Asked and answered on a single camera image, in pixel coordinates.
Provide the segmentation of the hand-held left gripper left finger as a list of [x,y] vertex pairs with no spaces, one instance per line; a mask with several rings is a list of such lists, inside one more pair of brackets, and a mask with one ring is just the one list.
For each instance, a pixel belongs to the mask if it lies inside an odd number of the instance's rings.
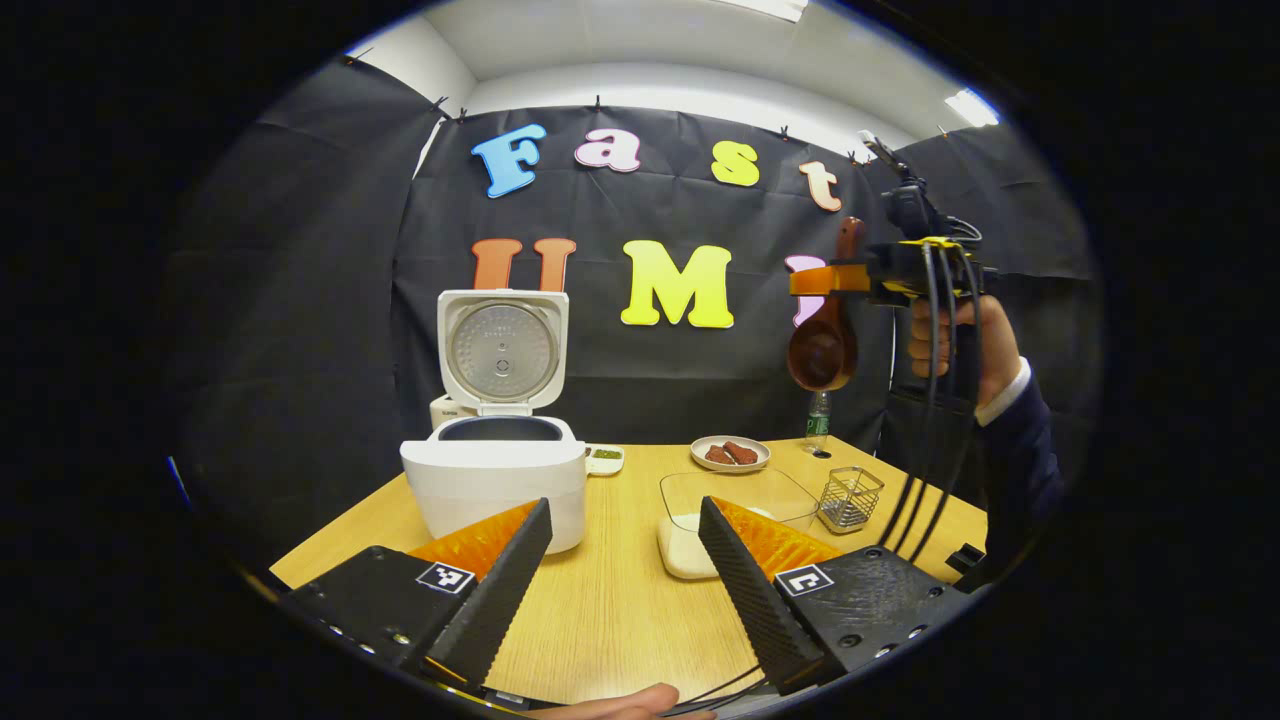
[[372,544],[285,596],[285,609],[379,664],[479,691],[553,536],[548,498],[408,553]]

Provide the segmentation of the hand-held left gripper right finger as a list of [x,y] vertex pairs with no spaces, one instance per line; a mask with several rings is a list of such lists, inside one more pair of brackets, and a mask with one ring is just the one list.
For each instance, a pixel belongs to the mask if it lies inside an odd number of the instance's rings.
[[864,675],[977,602],[883,546],[841,553],[714,496],[701,500],[698,536],[781,696]]

